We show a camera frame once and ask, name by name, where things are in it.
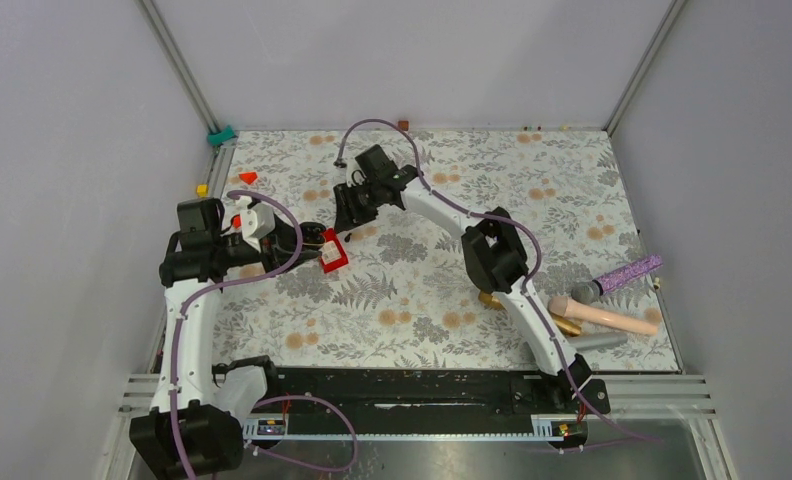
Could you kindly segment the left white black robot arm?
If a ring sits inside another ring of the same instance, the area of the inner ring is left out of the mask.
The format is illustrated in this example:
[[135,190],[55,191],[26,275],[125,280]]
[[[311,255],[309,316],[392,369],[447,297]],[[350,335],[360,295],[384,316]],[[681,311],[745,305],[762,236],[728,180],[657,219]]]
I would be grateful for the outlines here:
[[237,192],[240,224],[225,227],[217,198],[182,202],[179,228],[159,266],[166,336],[160,378],[129,439],[158,479],[194,479],[240,466],[251,410],[281,401],[277,367],[266,355],[215,364],[213,334],[232,268],[261,265],[273,278],[320,257],[326,226],[298,222],[275,201]]

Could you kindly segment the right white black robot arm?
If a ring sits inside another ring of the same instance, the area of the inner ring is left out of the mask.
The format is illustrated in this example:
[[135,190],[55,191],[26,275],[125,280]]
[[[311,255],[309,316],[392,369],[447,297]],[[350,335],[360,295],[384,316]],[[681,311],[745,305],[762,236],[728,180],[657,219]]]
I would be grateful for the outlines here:
[[353,161],[337,159],[346,180],[334,188],[337,232],[353,230],[378,217],[385,205],[419,215],[459,238],[466,273],[480,291],[493,294],[527,342],[537,368],[548,377],[547,402],[555,410],[580,409],[605,419],[595,406],[598,391],[584,357],[568,342],[543,306],[531,282],[534,271],[521,238],[535,237],[498,207],[467,209],[434,190],[420,167],[399,167],[374,145]]

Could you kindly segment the black earbud case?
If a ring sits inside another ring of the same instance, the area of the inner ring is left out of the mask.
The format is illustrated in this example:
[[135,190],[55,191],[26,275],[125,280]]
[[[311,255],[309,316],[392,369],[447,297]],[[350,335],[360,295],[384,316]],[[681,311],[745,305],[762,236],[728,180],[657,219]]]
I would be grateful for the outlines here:
[[325,231],[327,227],[318,222],[302,222],[303,248],[305,250],[320,250],[325,244]]

